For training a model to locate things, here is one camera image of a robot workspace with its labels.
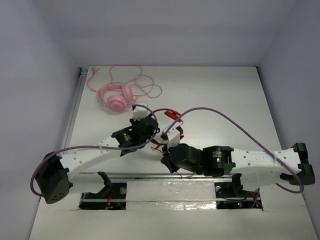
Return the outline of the red black headphones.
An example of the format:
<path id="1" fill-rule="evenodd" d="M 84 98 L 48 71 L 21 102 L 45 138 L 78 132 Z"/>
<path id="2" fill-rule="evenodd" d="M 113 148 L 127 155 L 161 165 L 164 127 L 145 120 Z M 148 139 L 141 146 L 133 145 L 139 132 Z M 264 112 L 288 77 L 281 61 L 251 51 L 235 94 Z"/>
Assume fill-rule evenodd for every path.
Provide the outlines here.
<path id="1" fill-rule="evenodd" d="M 158 113 L 158 112 L 164 112 L 164 114 L 169 117 L 170 119 L 172 120 L 177 120 L 179 117 L 180 117 L 180 113 L 176 110 L 173 110 L 173 109 L 170 109 L 170 108 L 158 108 L 158 109 L 155 109 L 153 111 L 153 113 Z M 178 126 L 177 126 L 177 129 L 180 133 L 180 140 L 182 140 L 184 138 L 184 130 L 182 129 L 182 125 L 184 124 L 184 121 L 182 119 L 179 119 L 178 121 Z M 162 146 L 165 146 L 166 145 L 166 140 L 163 139 L 162 137 L 160 137 L 160 140 L 157 140 L 157 139 L 153 139 L 151 141 L 152 144 L 154 144 L 154 146 L 151 146 L 151 150 L 152 151 L 159 151 L 159 152 L 162 152 L 160 150 L 160 147 Z"/>

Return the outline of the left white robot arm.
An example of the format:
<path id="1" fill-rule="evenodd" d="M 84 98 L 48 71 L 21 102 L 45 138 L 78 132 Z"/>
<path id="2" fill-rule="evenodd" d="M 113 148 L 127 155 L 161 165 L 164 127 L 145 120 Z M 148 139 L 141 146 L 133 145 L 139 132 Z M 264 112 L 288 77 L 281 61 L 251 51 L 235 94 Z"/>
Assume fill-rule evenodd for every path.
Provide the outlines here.
<path id="1" fill-rule="evenodd" d="M 159 124 L 151 116 L 130 123 L 131 126 L 112 133 L 96 145 L 72 146 L 48 153 L 31 176 L 31 192 L 44 198 L 47 204 L 84 192 L 76 179 L 79 174 L 106 160 L 144 148 L 159 132 Z"/>

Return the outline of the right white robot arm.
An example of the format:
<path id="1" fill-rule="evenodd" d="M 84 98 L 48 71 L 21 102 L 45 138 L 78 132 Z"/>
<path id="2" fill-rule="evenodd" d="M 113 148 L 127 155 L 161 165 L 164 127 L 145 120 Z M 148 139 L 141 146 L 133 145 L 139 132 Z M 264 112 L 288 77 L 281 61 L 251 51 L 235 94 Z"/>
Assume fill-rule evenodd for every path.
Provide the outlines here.
<path id="1" fill-rule="evenodd" d="M 185 143 L 171 148 L 165 146 L 162 150 L 160 161 L 170 173 L 184 169 L 206 177 L 231 176 L 230 189 L 238 197 L 248 191 L 283 182 L 294 186 L 315 183 L 306 145 L 301 142 L 271 153 L 217 145 L 197 149 Z"/>

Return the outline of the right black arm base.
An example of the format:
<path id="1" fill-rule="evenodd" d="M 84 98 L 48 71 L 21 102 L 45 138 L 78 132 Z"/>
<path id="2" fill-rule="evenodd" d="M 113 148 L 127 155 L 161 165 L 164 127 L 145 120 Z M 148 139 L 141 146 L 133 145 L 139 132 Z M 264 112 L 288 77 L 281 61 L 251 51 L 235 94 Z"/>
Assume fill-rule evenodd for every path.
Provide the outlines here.
<path id="1" fill-rule="evenodd" d="M 218 210 L 263 209 L 259 190 L 243 190 L 241 174 L 231 176 L 231 181 L 214 183 Z"/>

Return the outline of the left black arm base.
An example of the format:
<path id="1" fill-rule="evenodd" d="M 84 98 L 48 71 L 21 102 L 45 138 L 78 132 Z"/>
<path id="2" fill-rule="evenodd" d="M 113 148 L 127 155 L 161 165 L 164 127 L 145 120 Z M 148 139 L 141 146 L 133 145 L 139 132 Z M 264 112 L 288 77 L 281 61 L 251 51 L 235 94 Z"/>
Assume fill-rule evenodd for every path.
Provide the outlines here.
<path id="1" fill-rule="evenodd" d="M 103 180 L 103 187 L 97 193 L 82 193 L 78 207 L 81 210 L 126 210 L 127 183 L 112 183 L 105 172 L 97 174 Z"/>

